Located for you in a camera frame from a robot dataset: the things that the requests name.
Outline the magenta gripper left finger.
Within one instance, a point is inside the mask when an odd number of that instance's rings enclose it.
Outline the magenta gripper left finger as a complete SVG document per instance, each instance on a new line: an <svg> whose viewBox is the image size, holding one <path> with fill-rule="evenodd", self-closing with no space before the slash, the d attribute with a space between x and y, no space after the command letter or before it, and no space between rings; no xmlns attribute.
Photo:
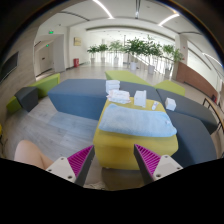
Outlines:
<svg viewBox="0 0 224 224"><path fill-rule="evenodd" d="M47 168L47 171L78 186L83 186L94 155L94 146L88 146L68 158L60 157Z"/></svg>

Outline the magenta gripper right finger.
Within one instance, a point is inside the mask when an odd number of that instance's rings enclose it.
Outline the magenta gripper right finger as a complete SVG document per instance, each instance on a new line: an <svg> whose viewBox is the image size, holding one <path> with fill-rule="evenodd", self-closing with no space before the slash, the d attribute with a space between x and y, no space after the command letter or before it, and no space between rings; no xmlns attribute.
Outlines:
<svg viewBox="0 0 224 224"><path fill-rule="evenodd" d="M169 155L160 156L137 144L134 145L134 156L145 185L182 169L182 166Z"/></svg>

